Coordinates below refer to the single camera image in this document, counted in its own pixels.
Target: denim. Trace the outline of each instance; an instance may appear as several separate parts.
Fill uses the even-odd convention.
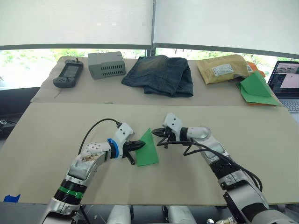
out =
[[[187,60],[181,57],[139,57],[121,83],[132,87],[143,86],[145,94],[193,96],[191,71]]]

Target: laptop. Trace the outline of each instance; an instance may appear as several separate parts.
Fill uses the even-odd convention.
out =
[[[291,114],[299,114],[299,62],[277,61],[268,85]]]

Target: green folder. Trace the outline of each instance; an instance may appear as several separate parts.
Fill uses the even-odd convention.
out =
[[[145,142],[145,145],[136,150],[136,160],[138,166],[145,166],[150,164],[159,163],[156,146],[151,135],[150,128],[140,138],[141,141]]]
[[[237,86],[241,91],[241,95],[249,104],[280,106],[280,103],[272,96],[270,87],[258,71],[252,73]]]

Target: white label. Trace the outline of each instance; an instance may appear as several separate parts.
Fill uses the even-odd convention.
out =
[[[234,72],[234,70],[233,70],[232,66],[230,66],[230,64],[222,64],[217,67],[214,67],[213,71],[216,76],[226,75],[226,74]]]
[[[247,65],[247,70],[248,70],[248,72],[252,72],[253,71],[252,68],[249,65]]]

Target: table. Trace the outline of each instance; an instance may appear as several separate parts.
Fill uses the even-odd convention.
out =
[[[59,76],[66,59],[75,58],[61,57],[31,102],[247,106],[247,103],[235,85],[237,82],[240,82],[239,80],[206,85],[197,68],[196,61],[188,61],[191,69],[194,93],[194,96],[190,98],[170,98],[156,94],[147,95],[143,93],[143,88],[141,87],[129,87],[121,84],[124,76],[94,80],[88,70],[86,57],[79,58],[84,63],[84,68],[77,85],[70,89],[59,89],[53,85],[52,80]],[[124,59],[124,61],[126,72],[128,72],[137,59]]]
[[[126,122],[137,140],[148,127],[160,127],[168,112],[186,127],[210,127],[232,158],[260,177],[269,203],[299,202],[298,125],[283,107],[73,103],[30,104],[0,150],[0,198],[21,194],[20,202],[47,203],[97,120]],[[115,130],[103,123],[87,141],[105,141]],[[127,159],[104,163],[82,203],[224,205],[209,166],[200,154],[183,156],[184,148],[157,147],[160,162],[150,166],[131,166]]]

